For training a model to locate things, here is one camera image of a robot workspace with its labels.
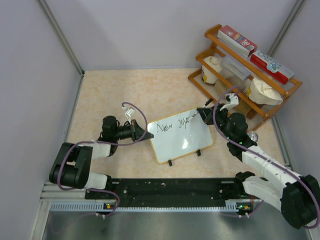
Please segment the black white marker pen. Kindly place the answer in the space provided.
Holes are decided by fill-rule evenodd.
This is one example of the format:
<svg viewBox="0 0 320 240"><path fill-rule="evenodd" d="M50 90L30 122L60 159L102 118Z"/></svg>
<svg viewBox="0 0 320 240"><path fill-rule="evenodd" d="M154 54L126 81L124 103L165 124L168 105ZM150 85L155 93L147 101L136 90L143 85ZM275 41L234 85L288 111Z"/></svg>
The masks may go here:
<svg viewBox="0 0 320 240"><path fill-rule="evenodd" d="M209 98L209 99L205 102L205 104L204 104L203 106L201 106L201 107L202 107L202 108L205 108L205 107L208 106L212 101L213 101L213 99L212 99L212 98ZM188 120L191 121L198 113L199 113L199 112L196 111L192 116L190 116L190 117L188 118Z"/></svg>

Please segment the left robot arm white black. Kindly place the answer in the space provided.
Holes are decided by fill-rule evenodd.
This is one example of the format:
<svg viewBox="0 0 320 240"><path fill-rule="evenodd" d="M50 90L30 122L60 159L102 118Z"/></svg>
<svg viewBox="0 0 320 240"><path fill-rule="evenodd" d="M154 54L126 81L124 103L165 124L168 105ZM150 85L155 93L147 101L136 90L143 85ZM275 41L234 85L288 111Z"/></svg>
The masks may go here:
<svg viewBox="0 0 320 240"><path fill-rule="evenodd" d="M154 135L142 129L135 119L120 125L115 116L109 115L102 120L102 132L97 141L75 146L65 142L55 158L49 173L49 181L53 184L73 189L96 189L102 198L109 198L114 191L110 176L91 172L94 159L107 158L114 155L118 141L131 139L133 142L154 138Z"/></svg>

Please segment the white board yellow frame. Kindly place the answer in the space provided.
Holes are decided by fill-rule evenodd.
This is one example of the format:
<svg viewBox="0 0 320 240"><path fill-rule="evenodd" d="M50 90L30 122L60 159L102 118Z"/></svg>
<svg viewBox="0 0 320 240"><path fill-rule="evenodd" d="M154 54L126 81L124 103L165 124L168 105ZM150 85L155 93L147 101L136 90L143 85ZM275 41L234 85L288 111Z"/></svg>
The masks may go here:
<svg viewBox="0 0 320 240"><path fill-rule="evenodd" d="M210 127L201 116L198 114L191 121L188 120L195 112L193 108L148 123L147 131L154 135L150 141L159 164L213 145Z"/></svg>

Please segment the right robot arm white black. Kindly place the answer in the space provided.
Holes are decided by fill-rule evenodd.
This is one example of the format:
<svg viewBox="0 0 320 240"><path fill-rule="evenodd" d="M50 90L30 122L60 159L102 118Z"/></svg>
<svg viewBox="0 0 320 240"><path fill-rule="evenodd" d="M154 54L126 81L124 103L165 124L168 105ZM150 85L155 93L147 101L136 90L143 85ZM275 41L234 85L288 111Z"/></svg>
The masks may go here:
<svg viewBox="0 0 320 240"><path fill-rule="evenodd" d="M206 125L213 125L227 140L229 152L262 174L238 173L233 192L239 198L258 197L281 212L295 229L317 228L320 224L320 186L312 175L302 176L268 156L247 133L243 114L228 113L223 104L196 109Z"/></svg>

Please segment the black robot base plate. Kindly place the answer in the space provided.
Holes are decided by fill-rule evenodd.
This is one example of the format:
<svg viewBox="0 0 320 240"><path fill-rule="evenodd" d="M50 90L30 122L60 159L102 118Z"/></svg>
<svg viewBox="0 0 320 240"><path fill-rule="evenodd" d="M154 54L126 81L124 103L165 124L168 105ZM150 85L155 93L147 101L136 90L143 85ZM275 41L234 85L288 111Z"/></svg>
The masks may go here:
<svg viewBox="0 0 320 240"><path fill-rule="evenodd" d="M233 178L114 178L107 190L120 207L224 207L227 200L250 200Z"/></svg>

